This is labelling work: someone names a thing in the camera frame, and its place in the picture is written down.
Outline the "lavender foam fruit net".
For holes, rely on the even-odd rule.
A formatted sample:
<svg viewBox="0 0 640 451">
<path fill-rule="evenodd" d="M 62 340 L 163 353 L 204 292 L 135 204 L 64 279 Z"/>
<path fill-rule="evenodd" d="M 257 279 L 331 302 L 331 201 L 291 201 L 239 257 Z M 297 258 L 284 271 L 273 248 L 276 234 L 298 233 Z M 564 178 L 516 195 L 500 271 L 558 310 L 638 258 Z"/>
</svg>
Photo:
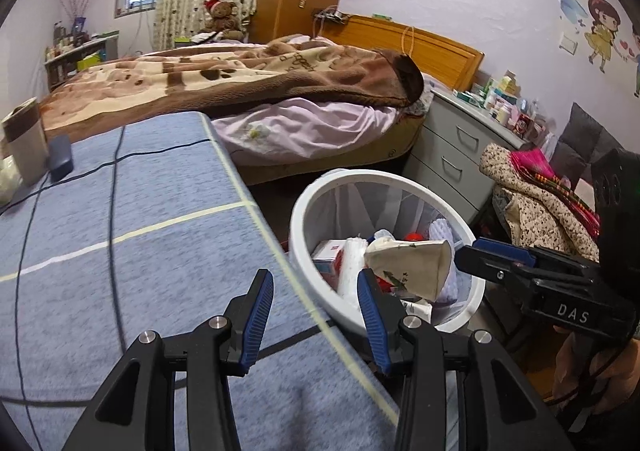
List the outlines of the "lavender foam fruit net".
<svg viewBox="0 0 640 451">
<path fill-rule="evenodd" d="M 436 304 L 452 305 L 458 300 L 458 275 L 454 265 L 454 232 L 445 218 L 437 218 L 428 226 L 428 236 L 431 241 L 446 243 L 447 270 L 446 280 L 440 290 Z"/>
</svg>

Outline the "beige paper bag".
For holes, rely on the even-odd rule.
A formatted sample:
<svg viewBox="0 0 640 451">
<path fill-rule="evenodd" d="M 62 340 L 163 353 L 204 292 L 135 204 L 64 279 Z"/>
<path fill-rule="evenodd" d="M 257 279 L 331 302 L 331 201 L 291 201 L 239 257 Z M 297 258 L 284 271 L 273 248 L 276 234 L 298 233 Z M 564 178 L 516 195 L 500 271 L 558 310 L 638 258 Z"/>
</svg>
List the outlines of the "beige paper bag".
<svg viewBox="0 0 640 451">
<path fill-rule="evenodd" d="M 390 285 L 426 301 L 436 301 L 447 276 L 446 243 L 374 240 L 364 254 L 364 263 Z"/>
</svg>

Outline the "white towel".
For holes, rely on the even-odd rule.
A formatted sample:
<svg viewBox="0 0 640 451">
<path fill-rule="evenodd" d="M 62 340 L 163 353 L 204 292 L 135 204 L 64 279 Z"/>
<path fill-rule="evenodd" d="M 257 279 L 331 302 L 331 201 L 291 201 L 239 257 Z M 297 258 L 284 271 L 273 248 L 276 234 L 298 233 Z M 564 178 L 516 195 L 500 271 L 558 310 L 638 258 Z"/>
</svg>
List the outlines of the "white towel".
<svg viewBox="0 0 640 451">
<path fill-rule="evenodd" d="M 341 251 L 340 271 L 338 271 L 337 294 L 352 307 L 358 307 L 357 283 L 359 272 L 366 267 L 364 254 L 368 247 L 366 239 L 349 237 Z"/>
</svg>

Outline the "white printed packet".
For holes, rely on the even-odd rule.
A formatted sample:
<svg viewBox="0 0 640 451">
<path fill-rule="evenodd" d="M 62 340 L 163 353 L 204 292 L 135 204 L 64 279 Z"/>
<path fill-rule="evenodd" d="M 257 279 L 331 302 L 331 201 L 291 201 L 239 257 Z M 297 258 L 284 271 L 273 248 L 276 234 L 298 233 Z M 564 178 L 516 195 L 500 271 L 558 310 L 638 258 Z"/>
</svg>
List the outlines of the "white printed packet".
<svg viewBox="0 0 640 451">
<path fill-rule="evenodd" d="M 405 299 L 401 299 L 400 302 L 404 306 L 407 315 L 414 315 L 422 321 L 432 323 L 433 306 L 425 299 L 420 299 L 420 301 L 405 301 Z"/>
</svg>

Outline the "white mesh trash bin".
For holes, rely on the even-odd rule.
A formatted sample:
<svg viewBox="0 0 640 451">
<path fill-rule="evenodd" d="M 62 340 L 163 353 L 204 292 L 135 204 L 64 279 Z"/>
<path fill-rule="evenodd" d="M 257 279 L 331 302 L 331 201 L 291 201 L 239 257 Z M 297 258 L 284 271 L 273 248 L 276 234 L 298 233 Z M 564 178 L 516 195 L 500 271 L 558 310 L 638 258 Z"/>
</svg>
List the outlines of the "white mesh trash bin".
<svg viewBox="0 0 640 451">
<path fill-rule="evenodd" d="M 412 232 L 425 233 L 438 218 L 448 221 L 454 249 L 475 241 L 457 211 L 425 186 L 385 171 L 334 169 L 314 180 L 296 200 L 288 255 L 305 289 L 336 324 L 364 336 L 359 308 L 332 289 L 312 261 L 312 252 L 321 242 L 368 239 L 381 229 L 398 239 Z"/>
</svg>

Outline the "floral clothes pile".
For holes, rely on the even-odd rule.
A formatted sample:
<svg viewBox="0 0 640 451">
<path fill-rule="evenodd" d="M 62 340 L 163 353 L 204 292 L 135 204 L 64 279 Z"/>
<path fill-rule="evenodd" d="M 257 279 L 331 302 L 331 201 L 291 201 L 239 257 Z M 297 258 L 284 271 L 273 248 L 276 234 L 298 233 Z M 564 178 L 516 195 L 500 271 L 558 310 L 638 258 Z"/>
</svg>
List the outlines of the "floral clothes pile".
<svg viewBox="0 0 640 451">
<path fill-rule="evenodd" d="M 499 216 L 514 245 L 599 260 L 597 215 L 555 177 L 538 148 L 513 152 L 491 143 L 480 156 L 480 172 L 496 184 Z"/>
</svg>

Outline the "grey drawer cabinet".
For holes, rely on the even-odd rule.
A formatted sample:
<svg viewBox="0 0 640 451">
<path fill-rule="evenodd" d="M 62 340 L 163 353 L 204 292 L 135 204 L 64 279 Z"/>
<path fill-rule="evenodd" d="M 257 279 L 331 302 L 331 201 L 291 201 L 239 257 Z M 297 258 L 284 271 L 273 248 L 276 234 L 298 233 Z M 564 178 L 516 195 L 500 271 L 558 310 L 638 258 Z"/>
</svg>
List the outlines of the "grey drawer cabinet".
<svg viewBox="0 0 640 451">
<path fill-rule="evenodd" d="M 488 113 L 435 88 L 425 122 L 404 172 L 447 202 L 468 223 L 485 208 L 494 182 L 480 172 L 487 145 L 510 151 L 524 141 Z"/>
</svg>

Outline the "blue plaid table cloth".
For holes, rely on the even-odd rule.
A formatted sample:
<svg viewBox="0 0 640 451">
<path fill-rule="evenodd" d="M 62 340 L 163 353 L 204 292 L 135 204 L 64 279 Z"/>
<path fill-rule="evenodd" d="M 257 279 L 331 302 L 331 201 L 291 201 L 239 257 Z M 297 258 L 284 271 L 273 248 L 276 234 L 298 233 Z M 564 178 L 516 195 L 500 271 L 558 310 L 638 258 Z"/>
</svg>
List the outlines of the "blue plaid table cloth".
<svg viewBox="0 0 640 451">
<path fill-rule="evenodd" d="M 311 299 L 202 114 L 99 134 L 73 160 L 1 215 L 1 400 L 29 445 L 62 448 L 139 334 L 192 331 L 266 269 L 262 348 L 229 382 L 241 447 L 393 448 L 393 401 Z"/>
</svg>

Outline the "orange wooden headboard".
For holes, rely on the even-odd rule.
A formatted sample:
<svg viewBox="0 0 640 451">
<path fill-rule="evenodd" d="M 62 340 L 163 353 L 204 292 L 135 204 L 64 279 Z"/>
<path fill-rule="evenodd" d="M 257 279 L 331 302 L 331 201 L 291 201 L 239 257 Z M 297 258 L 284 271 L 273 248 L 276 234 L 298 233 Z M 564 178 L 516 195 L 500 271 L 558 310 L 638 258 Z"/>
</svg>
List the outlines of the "orange wooden headboard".
<svg viewBox="0 0 640 451">
<path fill-rule="evenodd" d="M 337 44 L 409 55 L 421 72 L 452 90 L 471 88 L 485 56 L 466 44 L 420 28 L 361 15 L 349 15 L 342 22 L 327 18 L 321 28 L 321 35 Z"/>
</svg>

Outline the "tissue pack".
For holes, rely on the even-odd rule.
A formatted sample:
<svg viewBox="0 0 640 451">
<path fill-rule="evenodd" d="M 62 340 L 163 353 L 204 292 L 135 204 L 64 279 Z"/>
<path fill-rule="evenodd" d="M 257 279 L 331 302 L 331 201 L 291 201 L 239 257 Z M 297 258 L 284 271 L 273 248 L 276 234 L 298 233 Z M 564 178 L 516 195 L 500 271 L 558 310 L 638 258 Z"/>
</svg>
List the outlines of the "tissue pack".
<svg viewBox="0 0 640 451">
<path fill-rule="evenodd" d="M 0 205 L 8 205 L 22 185 L 22 177 L 14 158 L 8 156 L 1 161 L 0 167 Z"/>
</svg>

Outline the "dark blue glasses case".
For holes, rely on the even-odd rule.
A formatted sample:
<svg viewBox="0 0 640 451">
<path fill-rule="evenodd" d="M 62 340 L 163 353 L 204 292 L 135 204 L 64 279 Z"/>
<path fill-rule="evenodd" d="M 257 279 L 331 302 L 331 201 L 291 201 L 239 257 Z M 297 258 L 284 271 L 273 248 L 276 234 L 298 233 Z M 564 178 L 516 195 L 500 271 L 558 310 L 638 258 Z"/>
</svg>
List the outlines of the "dark blue glasses case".
<svg viewBox="0 0 640 451">
<path fill-rule="evenodd" d="M 66 134 L 48 142 L 48 169 L 50 181 L 55 183 L 64 179 L 74 170 L 72 142 Z"/>
</svg>

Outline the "brown white tumbler cup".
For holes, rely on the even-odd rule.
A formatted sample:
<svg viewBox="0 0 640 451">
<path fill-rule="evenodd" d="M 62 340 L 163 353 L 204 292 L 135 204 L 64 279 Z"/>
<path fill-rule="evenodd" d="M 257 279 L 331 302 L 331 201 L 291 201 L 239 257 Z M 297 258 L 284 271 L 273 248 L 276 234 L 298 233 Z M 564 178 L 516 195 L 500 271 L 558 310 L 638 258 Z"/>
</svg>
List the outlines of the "brown white tumbler cup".
<svg viewBox="0 0 640 451">
<path fill-rule="evenodd" d="M 36 98 L 24 101 L 2 119 L 2 128 L 14 163 L 27 186 L 48 168 L 48 142 Z"/>
</svg>

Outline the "cluttered side shelf desk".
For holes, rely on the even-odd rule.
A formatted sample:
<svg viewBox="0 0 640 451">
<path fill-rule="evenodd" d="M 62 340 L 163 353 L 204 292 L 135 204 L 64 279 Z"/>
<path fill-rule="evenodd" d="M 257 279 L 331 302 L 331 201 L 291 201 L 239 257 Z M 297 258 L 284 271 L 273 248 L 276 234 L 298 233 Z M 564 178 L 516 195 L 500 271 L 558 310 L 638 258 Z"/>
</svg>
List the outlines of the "cluttered side shelf desk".
<svg viewBox="0 0 640 451">
<path fill-rule="evenodd" d="M 89 34 L 83 16 L 74 18 L 70 30 L 56 23 L 53 39 L 53 46 L 44 50 L 43 63 L 50 92 L 82 70 L 118 58 L 119 31 Z"/>
</svg>

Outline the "teddy bear with red hat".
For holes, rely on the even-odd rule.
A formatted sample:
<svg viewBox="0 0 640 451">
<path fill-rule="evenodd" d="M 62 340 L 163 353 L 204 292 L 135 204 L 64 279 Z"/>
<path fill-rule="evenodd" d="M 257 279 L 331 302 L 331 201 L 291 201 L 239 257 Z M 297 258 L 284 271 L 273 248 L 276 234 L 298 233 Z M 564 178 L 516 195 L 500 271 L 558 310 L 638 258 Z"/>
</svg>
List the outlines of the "teddy bear with red hat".
<svg viewBox="0 0 640 451">
<path fill-rule="evenodd" d="M 205 0 L 206 11 L 203 33 L 209 33 L 219 40 L 243 41 L 245 38 L 238 15 L 238 6 L 226 0 Z"/>
</svg>

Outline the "girl cartoon wall sticker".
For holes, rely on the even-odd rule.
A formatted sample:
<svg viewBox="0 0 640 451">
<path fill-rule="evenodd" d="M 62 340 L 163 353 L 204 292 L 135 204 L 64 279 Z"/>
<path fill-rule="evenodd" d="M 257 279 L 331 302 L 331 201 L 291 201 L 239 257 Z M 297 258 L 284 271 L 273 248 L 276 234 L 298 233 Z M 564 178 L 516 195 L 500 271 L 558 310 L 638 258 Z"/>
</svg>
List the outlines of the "girl cartoon wall sticker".
<svg viewBox="0 0 640 451">
<path fill-rule="evenodd" d="M 585 40 L 591 49 L 588 60 L 591 64 L 600 59 L 599 70 L 604 73 L 605 65 L 615 50 L 615 37 L 620 29 L 620 14 L 606 0 L 588 0 L 588 9 L 592 17 L 591 29 L 585 33 Z"/>
</svg>

